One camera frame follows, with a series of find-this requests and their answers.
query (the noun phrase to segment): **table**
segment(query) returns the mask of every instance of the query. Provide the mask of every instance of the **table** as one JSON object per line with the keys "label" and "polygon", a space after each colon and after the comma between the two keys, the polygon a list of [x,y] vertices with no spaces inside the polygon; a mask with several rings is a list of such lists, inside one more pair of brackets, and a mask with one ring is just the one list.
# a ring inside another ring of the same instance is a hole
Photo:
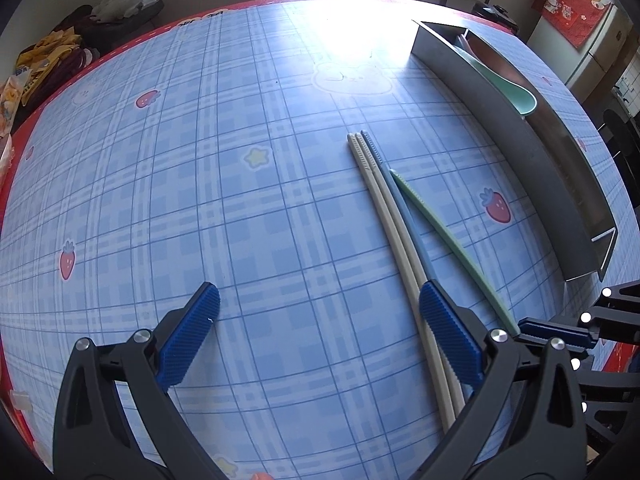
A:
{"label": "table", "polygon": [[[230,478],[407,478],[442,437],[424,358],[346,135],[382,154],[475,257],[516,319],[575,314],[525,191],[478,122],[410,56],[411,18],[463,23],[543,93],[603,187],[620,236],[605,284],[638,278],[640,235],[606,146],[517,38],[406,0],[295,0],[167,27],[116,51],[37,118],[0,237],[0,330],[50,449],[73,343],[124,341],[203,280],[220,319],[170,395]],[[492,220],[484,188],[511,220]],[[416,216],[439,280],[495,316]],[[601,367],[611,344],[598,346]],[[141,448],[158,460],[129,393]],[[505,410],[483,456],[499,444]]]}

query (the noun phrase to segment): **tiled wall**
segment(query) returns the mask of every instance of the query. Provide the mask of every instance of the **tiled wall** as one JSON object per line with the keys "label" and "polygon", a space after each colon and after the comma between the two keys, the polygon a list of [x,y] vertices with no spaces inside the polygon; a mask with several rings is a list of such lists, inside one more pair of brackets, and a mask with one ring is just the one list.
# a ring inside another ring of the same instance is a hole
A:
{"label": "tiled wall", "polygon": [[620,87],[623,99],[626,99],[626,108],[632,116],[635,116],[640,112],[640,50],[626,67],[617,85]]}

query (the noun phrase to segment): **beige chopstick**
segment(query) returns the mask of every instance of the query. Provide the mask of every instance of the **beige chopstick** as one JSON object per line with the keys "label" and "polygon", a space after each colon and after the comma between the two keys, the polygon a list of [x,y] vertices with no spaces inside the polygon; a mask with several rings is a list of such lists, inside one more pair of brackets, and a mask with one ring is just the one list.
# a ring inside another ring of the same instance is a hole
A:
{"label": "beige chopstick", "polygon": [[[391,218],[393,219],[396,229],[398,230],[398,234],[400,235],[402,246],[404,247],[404,252],[409,258],[409,263],[411,264],[411,268],[412,268],[414,278],[415,278],[415,283],[416,283],[415,286],[417,287],[417,290],[418,290],[418,301],[415,304],[414,315],[415,314],[418,315],[419,322],[418,320],[416,320],[416,322],[418,323],[421,322],[426,324],[427,325],[426,333],[427,334],[431,333],[431,335],[433,335],[433,333],[431,332],[431,329],[429,328],[429,325],[424,320],[424,318],[420,315],[420,311],[419,311],[420,310],[420,307],[419,307],[420,289],[422,288],[424,283],[427,282],[427,275],[424,272],[424,267],[420,262],[420,258],[418,257],[418,252],[415,250],[415,245],[414,245],[414,242],[411,240],[411,235],[409,234],[409,230],[406,228],[406,224],[402,219],[402,214],[398,209],[398,204],[396,204],[396,200],[391,194],[391,190],[389,189],[389,186],[386,183],[386,180],[382,175],[380,168],[378,167],[376,159],[374,158],[373,154],[370,152],[369,146],[364,140],[364,137],[361,134],[356,134],[356,139],[358,139],[358,143],[360,144],[362,153],[367,159],[369,163],[369,167],[373,172],[373,176],[376,179],[376,183],[378,184],[378,187],[382,192],[382,197],[385,200],[386,207],[391,213]],[[447,378],[447,386],[449,387],[449,395],[451,397],[451,402],[453,404],[453,410],[455,415],[458,416],[462,411],[462,408],[465,407],[465,397],[462,394],[462,387],[460,386],[460,381],[458,380],[457,375],[453,371],[451,364],[449,364],[449,360],[447,359],[446,355],[444,354],[440,346],[438,346],[438,353],[440,354],[440,359],[442,360],[442,363],[444,366],[444,371]]]}
{"label": "beige chopstick", "polygon": [[362,174],[367,188],[369,189],[371,198],[374,202],[378,215],[380,216],[380,221],[382,222],[389,244],[391,245],[391,250],[393,251],[396,259],[396,265],[398,265],[398,269],[400,270],[400,276],[404,283],[404,288],[409,296],[412,313],[414,314],[414,319],[418,327],[418,335],[420,336],[427,364],[431,372],[431,379],[436,392],[436,402],[438,403],[442,427],[444,431],[447,431],[453,425],[456,414],[453,408],[444,364],[440,357],[435,337],[433,332],[427,327],[426,323],[424,323],[424,320],[418,311],[419,288],[415,279],[414,271],[404,249],[404,245],[402,244],[398,229],[396,228],[391,216],[391,212],[389,211],[382,191],[376,182],[373,168],[367,160],[367,157],[364,155],[358,138],[354,134],[349,134],[348,141],[351,153],[353,153],[356,163],[360,168],[360,173]]}

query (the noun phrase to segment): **green spoon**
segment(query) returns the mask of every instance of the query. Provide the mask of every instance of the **green spoon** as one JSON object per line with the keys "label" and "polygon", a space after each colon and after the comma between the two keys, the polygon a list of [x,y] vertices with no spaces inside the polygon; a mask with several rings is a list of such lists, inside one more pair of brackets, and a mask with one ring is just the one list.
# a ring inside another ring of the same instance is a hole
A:
{"label": "green spoon", "polygon": [[520,85],[516,85],[516,83],[507,81],[505,78],[491,70],[482,61],[476,59],[460,47],[456,45],[453,45],[453,47],[458,51],[463,59],[488,79],[502,93],[502,95],[504,95],[511,104],[515,106],[520,115],[531,115],[535,111],[536,106],[538,106],[538,100],[535,95],[529,92],[529,90]]}

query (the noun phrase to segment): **green chopstick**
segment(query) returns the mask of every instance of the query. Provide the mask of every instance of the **green chopstick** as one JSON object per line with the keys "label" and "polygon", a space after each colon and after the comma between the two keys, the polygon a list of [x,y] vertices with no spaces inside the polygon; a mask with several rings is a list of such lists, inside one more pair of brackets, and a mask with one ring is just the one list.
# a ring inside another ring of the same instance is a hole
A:
{"label": "green chopstick", "polygon": [[500,296],[498,296],[498,293],[486,280],[482,270],[474,263],[465,248],[460,245],[458,239],[449,230],[449,228],[440,221],[438,216],[429,208],[429,206],[423,202],[415,190],[409,186],[409,183],[402,178],[397,171],[390,171],[400,190],[409,200],[411,200],[411,202],[413,202],[413,204],[418,208],[418,211],[420,211],[422,216],[425,217],[433,228],[436,229],[440,237],[449,246],[449,249],[451,249],[463,267],[465,267],[466,271],[471,275],[471,278],[476,282],[476,285],[487,298],[487,301],[491,304],[494,312],[498,318],[500,318],[504,327],[508,330],[511,336],[517,336],[520,334],[520,327],[516,323],[513,314],[511,314],[507,306],[502,302]]}

